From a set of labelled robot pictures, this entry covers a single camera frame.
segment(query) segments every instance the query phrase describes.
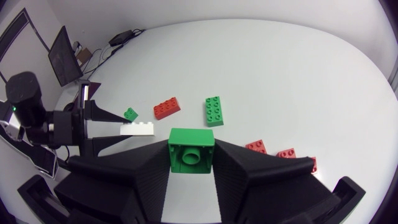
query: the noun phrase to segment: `white wall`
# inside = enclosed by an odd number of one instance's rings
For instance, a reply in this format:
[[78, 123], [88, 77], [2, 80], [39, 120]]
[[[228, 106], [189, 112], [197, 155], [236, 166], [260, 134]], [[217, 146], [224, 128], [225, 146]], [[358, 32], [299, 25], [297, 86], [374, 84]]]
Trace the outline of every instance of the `white wall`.
[[[0, 11], [0, 34], [24, 7], [44, 42], [51, 47], [61, 28], [61, 23], [46, 0], [8, 0]], [[24, 28], [0, 62], [0, 71], [7, 77], [24, 70], [36, 73], [42, 89], [44, 105], [48, 110], [52, 110], [62, 89], [53, 74], [47, 51], [30, 25]], [[5, 84], [0, 80], [0, 100], [5, 99]], [[40, 223], [17, 192], [24, 182], [39, 172], [1, 138], [0, 170], [0, 197], [8, 211], [22, 221], [30, 224]], [[49, 185], [56, 184], [53, 180], [45, 179]]]
[[207, 19], [264, 19], [341, 37], [364, 52], [387, 78], [398, 55], [397, 42], [378, 0], [47, 1], [71, 38], [90, 50], [128, 29]]

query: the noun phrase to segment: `white brick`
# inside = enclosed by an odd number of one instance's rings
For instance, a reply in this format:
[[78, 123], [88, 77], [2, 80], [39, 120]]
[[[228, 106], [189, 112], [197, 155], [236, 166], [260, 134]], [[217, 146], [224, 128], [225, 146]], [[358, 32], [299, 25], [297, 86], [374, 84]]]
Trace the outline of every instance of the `white brick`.
[[120, 135], [133, 135], [133, 136], [154, 136], [154, 124], [148, 122], [144, 124], [140, 122], [138, 124], [122, 124], [120, 126]]

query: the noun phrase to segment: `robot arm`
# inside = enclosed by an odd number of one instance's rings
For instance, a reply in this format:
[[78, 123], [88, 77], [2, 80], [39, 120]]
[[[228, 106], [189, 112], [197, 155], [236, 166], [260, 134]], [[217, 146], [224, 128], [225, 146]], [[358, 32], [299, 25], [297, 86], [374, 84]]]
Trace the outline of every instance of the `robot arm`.
[[[39, 171], [50, 177], [55, 176], [58, 163], [68, 169], [67, 164], [57, 159], [53, 151], [60, 146], [78, 146], [80, 156], [97, 157], [102, 149], [131, 137], [88, 138], [86, 120], [130, 121], [102, 110], [94, 100], [88, 100], [89, 81], [82, 80], [79, 85], [76, 111], [46, 111], [39, 83], [31, 72], [11, 77], [6, 84], [7, 101], [0, 101], [3, 138], [28, 157]], [[22, 140], [25, 134], [29, 144]]]

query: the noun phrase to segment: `cable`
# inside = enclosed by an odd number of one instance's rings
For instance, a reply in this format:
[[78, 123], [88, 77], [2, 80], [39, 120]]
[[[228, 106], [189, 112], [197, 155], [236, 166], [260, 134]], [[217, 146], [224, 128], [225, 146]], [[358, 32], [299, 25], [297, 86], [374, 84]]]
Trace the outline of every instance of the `cable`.
[[102, 54], [102, 60], [105, 60], [105, 58], [104, 58], [104, 55], [105, 55], [105, 53], [110, 49], [111, 47], [108, 47], [105, 51], [104, 51], [104, 53]]
[[69, 160], [69, 155], [70, 155], [70, 152], [69, 152], [69, 148], [68, 148], [68, 146], [65, 146], [65, 148], [68, 150], [68, 156], [67, 156], [67, 159], [65, 159], [65, 162], [68, 162], [68, 160]]
[[84, 68], [83, 71], [82, 71], [83, 73], [85, 72], [85, 70], [86, 70], [86, 68], [87, 68], [87, 65], [89, 64], [90, 60], [93, 58], [95, 52], [97, 52], [97, 51], [99, 51], [99, 50], [101, 50], [101, 49], [96, 49], [96, 50], [91, 54], [90, 58], [88, 59], [88, 61], [87, 61], [87, 63], [86, 63], [85, 68]]
[[[134, 37], [137, 37], [138, 35], [141, 35], [144, 31], [145, 31], [145, 29], [142, 29], [142, 30], [141, 30], [141, 29], [134, 29], [134, 30], [132, 31], [132, 33], [134, 34]], [[94, 72], [97, 70], [97, 68], [99, 68], [101, 65], [103, 65], [110, 57], [112, 57], [112, 56], [114, 55], [114, 53], [115, 53], [116, 51], [112, 51], [111, 55], [110, 55], [109, 57], [107, 57], [106, 59], [103, 58], [103, 53], [105, 53], [104, 50], [107, 51], [107, 50], [110, 49], [110, 48], [111, 48], [111, 46], [109, 45], [109, 47], [108, 47], [106, 50], [105, 50], [105, 48], [104, 48], [104, 49], [101, 51], [101, 53], [100, 53], [100, 55], [99, 55], [99, 60], [98, 60], [98, 65], [97, 65], [97, 67], [95, 67], [94, 69], [91, 69], [90, 71], [87, 71], [87, 72], [83, 73], [83, 74], [88, 74], [88, 73], [90, 73], [90, 72], [93, 72], [93, 73], [90, 74], [90, 76], [88, 76], [87, 80], [90, 79], [90, 77], [94, 74]]]

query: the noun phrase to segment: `green brick held by gripper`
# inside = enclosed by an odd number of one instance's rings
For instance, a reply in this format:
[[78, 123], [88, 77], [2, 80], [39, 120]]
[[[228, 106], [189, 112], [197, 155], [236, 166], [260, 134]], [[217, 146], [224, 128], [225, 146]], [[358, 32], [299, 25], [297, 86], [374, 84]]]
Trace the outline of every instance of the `green brick held by gripper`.
[[215, 146], [213, 130], [172, 128], [168, 145], [172, 172], [211, 172]]
[[129, 108], [126, 112], [124, 112], [124, 118], [128, 119], [131, 122], [133, 122], [137, 117], [138, 114], [132, 108]]
[[221, 112], [220, 97], [215, 96], [212, 98], [207, 98], [205, 104], [207, 126], [214, 127], [224, 125], [223, 113]]

